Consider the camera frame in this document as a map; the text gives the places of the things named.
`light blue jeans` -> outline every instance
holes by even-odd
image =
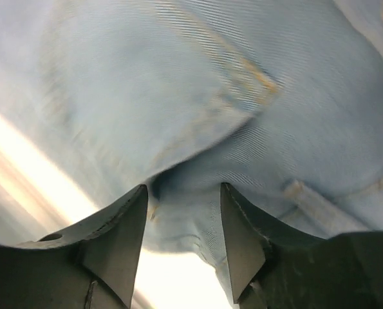
[[[229,291],[220,183],[303,231],[383,229],[381,0],[0,1],[0,113],[145,245]]]

